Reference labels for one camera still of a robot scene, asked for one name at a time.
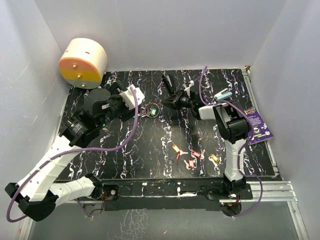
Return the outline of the large metal keyring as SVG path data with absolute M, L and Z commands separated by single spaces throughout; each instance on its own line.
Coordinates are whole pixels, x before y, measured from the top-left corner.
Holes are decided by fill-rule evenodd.
M 152 111 L 153 108 L 156 108 L 156 114 L 155 115 L 148 115 L 148 112 L 149 111 Z M 142 118 L 144 117 L 147 117 L 147 118 L 156 118 L 158 115 L 159 115 L 159 112 L 160 112 L 160 106 L 157 104 L 157 103 L 154 103 L 154 102 L 150 102 L 148 104 L 146 104 L 144 107 L 141 108 L 142 111 L 140 113 L 140 116 Z

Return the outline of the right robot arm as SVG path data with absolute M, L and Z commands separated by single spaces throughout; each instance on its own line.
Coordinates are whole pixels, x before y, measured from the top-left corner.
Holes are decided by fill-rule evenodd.
M 246 186 L 243 173 L 244 149 L 242 146 L 252 130 L 248 120 L 233 103 L 224 102 L 232 93 L 224 89 L 214 95 L 213 104 L 204 104 L 201 94 L 192 90 L 168 89 L 169 97 L 162 104 L 173 110 L 188 108 L 197 120 L 215 120 L 226 149 L 226 167 L 223 173 L 223 194 L 233 199 Z

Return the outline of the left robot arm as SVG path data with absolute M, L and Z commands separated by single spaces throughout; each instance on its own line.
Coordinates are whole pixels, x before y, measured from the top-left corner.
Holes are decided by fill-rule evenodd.
M 90 197 L 93 200 L 103 195 L 103 184 L 89 173 L 77 180 L 56 183 L 57 177 L 68 164 L 82 152 L 116 152 L 125 147 L 133 137 L 137 125 L 139 106 L 145 99 L 140 88 L 133 84 L 123 89 L 116 81 L 108 88 L 95 88 L 83 99 L 83 106 L 61 127 L 53 144 L 36 166 L 19 182 L 10 182 L 5 192 L 11 198 L 6 219 L 10 223 L 23 220 L 11 218 L 14 203 L 24 217 L 39 222 L 66 202 Z M 100 135 L 101 129 L 114 119 L 134 119 L 132 130 L 125 141 L 112 148 L 89 147 Z

